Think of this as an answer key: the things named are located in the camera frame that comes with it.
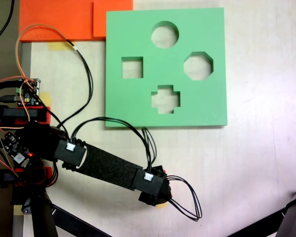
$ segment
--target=black foam padding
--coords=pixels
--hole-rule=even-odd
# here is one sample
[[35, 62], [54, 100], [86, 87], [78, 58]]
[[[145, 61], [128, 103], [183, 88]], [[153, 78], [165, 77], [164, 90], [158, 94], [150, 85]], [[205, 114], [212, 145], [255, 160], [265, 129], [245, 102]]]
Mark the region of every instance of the black foam padding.
[[81, 168], [76, 172], [121, 186], [132, 188], [133, 179], [141, 166], [114, 156], [99, 148], [86, 144], [87, 156]]

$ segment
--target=white connector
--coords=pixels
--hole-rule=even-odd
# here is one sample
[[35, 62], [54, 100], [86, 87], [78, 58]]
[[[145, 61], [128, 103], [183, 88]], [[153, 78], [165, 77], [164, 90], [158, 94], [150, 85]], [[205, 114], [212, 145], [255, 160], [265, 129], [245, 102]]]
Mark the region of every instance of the white connector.
[[66, 149], [73, 152], [75, 149], [75, 144], [68, 142]]
[[144, 179], [148, 180], [148, 181], [151, 181], [153, 178], [153, 174], [149, 174], [149, 173], [145, 173], [145, 176], [144, 176]]

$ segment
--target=cross-shaped hole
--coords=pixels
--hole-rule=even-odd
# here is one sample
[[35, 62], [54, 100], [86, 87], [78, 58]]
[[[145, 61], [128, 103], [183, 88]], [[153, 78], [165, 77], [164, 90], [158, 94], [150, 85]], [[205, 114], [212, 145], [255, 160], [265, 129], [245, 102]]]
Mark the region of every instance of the cross-shaped hole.
[[172, 85], [159, 85], [158, 92], [151, 93], [151, 104], [158, 108], [158, 114], [173, 114], [180, 107], [180, 92], [173, 91]]

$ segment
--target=octagonal hole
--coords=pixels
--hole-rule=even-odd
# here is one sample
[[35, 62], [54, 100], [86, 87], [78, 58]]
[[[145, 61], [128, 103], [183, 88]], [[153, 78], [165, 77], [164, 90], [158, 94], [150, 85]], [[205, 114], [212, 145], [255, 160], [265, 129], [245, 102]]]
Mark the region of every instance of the octagonal hole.
[[213, 71], [213, 59], [205, 52], [192, 52], [184, 62], [184, 73], [192, 80], [205, 80]]
[[170, 48], [177, 43], [178, 39], [179, 30], [172, 22], [161, 21], [152, 30], [151, 41], [159, 48]]

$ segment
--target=square hole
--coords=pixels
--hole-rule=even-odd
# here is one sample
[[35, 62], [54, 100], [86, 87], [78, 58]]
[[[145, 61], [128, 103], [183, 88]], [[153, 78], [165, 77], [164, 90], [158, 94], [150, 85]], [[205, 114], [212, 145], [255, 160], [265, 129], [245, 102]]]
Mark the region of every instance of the square hole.
[[122, 57], [122, 78], [144, 77], [143, 57]]

